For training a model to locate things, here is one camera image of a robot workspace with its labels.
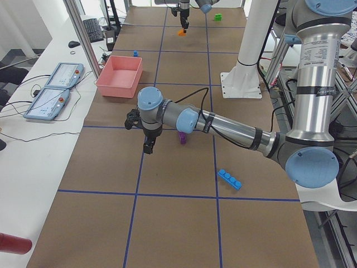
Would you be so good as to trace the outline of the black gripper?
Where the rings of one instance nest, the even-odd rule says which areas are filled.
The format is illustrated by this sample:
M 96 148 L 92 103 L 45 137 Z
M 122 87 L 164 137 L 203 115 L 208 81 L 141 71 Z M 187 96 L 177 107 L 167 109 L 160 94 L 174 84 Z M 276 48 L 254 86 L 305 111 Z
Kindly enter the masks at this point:
M 177 17 L 180 14 L 180 22 L 182 29 L 187 30 L 189 28 L 189 9 L 188 8 L 181 8 L 181 7 L 171 7 L 171 13 L 174 17 Z
M 156 130 L 143 130 L 144 135 L 145 135 L 145 142 L 143 144 L 143 151 L 145 154 L 152 154 L 153 153 L 153 148 L 156 143 L 156 138 L 159 137 L 162 133 L 162 129 L 156 129 Z

